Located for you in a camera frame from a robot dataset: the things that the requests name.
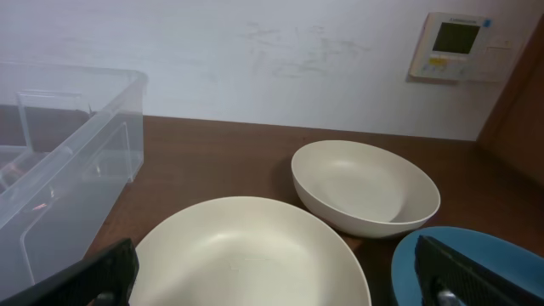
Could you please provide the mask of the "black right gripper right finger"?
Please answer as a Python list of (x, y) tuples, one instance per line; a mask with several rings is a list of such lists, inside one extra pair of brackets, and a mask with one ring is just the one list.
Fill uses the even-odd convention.
[(415, 271), (425, 306), (543, 306), (543, 299), (428, 236), (418, 237)]

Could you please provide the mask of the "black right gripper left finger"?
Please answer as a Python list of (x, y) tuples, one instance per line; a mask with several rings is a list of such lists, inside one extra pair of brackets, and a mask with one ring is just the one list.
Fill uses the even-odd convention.
[(139, 260), (131, 239), (122, 239), (9, 297), (4, 306), (127, 306)]

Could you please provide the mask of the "blue bowl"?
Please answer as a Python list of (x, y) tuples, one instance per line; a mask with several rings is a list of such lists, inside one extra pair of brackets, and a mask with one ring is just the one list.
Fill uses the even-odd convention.
[(416, 230), (395, 248), (391, 265), (392, 305), (420, 305), (421, 289), (415, 271), (415, 249), (421, 235), (432, 236), (473, 261), (543, 296), (543, 258), (520, 246), (486, 233), (449, 226)]

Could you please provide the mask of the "cream bowl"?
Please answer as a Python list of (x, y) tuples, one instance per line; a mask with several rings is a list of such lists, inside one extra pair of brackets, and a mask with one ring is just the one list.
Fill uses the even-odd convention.
[(298, 149), (291, 160), (298, 197), (344, 233), (382, 239), (424, 225), (440, 208), (435, 182), (390, 151), (345, 140)]
[(347, 243), (282, 201), (233, 196), (195, 204), (158, 224), (136, 252), (132, 305), (371, 304)]

